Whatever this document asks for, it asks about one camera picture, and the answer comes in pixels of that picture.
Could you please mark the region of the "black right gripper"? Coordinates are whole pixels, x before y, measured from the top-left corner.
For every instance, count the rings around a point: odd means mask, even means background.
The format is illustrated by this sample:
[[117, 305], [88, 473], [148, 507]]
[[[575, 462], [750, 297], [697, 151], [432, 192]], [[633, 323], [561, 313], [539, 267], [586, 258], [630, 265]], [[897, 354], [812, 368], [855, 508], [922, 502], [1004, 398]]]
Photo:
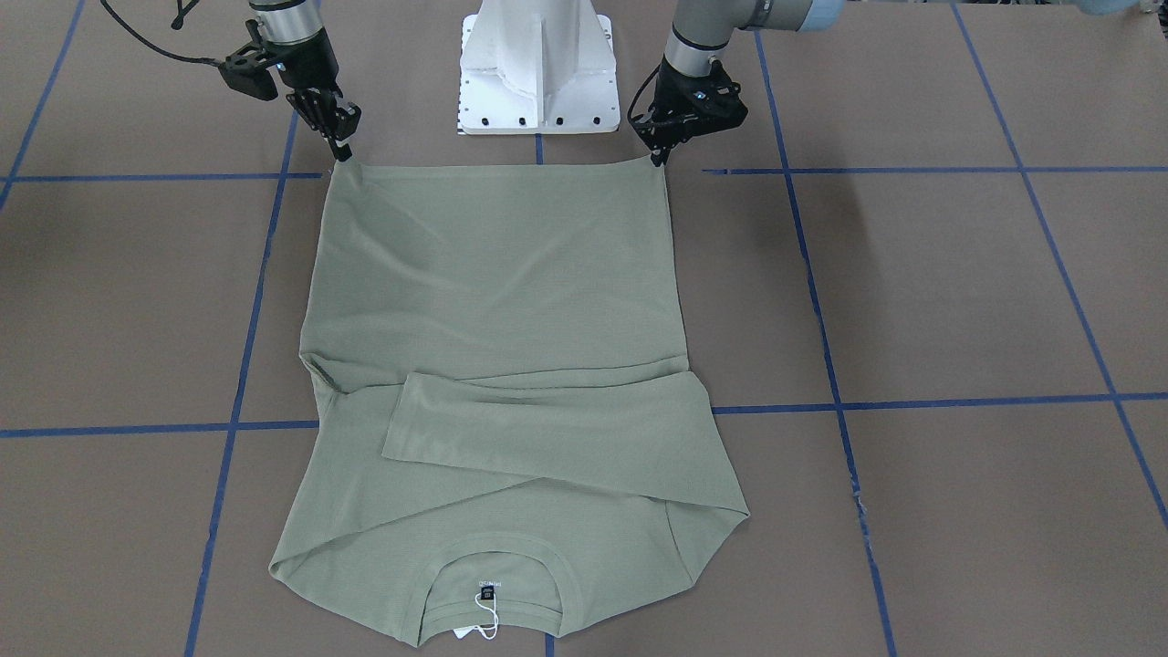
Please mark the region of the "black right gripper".
[[359, 127], [361, 109], [343, 99], [338, 84], [338, 56], [333, 51], [329, 33], [321, 28], [313, 37], [296, 43], [267, 40], [266, 50], [274, 56], [285, 87], [292, 88], [287, 95], [288, 104], [296, 108], [297, 115], [311, 130], [333, 138], [335, 161], [350, 161], [353, 150], [349, 137]]

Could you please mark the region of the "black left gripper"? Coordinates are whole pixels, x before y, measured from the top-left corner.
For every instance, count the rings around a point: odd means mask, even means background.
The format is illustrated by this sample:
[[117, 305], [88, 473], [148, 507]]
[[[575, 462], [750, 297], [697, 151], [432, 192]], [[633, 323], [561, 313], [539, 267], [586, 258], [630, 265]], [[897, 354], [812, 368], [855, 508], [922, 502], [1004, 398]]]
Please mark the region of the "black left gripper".
[[648, 109], [644, 113], [630, 115], [630, 125], [641, 141], [644, 141], [645, 146], [651, 150], [651, 162], [653, 162], [654, 167], [663, 167], [667, 162], [667, 152], [677, 145], [684, 144], [684, 141], [689, 141], [691, 138], [698, 136], [708, 136], [701, 133], [693, 134], [689, 126], [683, 124], [683, 113], [689, 108], [689, 103], [684, 98], [684, 91], [696, 79], [711, 78], [726, 83], [732, 79], [726, 75], [725, 65], [723, 65], [719, 58], [712, 58], [710, 64], [712, 67], [708, 75], [700, 78], [690, 78], [690, 76], [677, 71], [667, 58], [663, 58], [655, 70], [651, 72], [651, 76], [638, 88], [634, 99], [630, 104], [631, 110], [635, 108], [637, 101], [640, 99], [648, 83], [652, 79], [655, 83], [653, 101], [651, 101]]

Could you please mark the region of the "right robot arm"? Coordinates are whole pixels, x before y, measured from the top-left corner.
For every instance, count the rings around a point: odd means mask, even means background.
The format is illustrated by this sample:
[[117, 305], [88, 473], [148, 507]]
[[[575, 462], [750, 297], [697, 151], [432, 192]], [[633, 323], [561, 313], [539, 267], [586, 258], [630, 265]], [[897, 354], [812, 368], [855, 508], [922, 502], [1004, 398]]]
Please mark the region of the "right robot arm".
[[361, 120], [361, 108], [345, 101], [339, 63], [329, 33], [314, 1], [251, 1], [260, 48], [274, 62], [288, 87], [296, 113], [327, 141], [338, 162], [353, 157], [349, 139]]

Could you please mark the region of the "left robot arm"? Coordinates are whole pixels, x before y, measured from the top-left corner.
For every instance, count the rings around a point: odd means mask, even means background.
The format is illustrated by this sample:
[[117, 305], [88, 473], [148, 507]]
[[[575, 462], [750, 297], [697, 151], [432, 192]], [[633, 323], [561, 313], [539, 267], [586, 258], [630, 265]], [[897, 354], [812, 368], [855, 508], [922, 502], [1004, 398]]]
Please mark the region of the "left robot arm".
[[741, 84], [725, 70], [737, 32], [822, 32], [842, 1], [680, 1], [659, 64], [631, 101], [626, 120], [655, 167], [693, 138], [737, 129], [748, 117]]

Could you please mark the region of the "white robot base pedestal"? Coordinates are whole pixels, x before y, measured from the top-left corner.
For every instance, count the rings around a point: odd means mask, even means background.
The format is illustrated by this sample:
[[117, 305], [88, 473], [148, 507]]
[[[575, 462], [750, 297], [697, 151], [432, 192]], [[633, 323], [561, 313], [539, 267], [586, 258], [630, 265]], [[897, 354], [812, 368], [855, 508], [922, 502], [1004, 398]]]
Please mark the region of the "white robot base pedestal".
[[621, 125], [612, 22], [591, 1], [484, 1], [463, 18], [456, 129], [590, 134]]

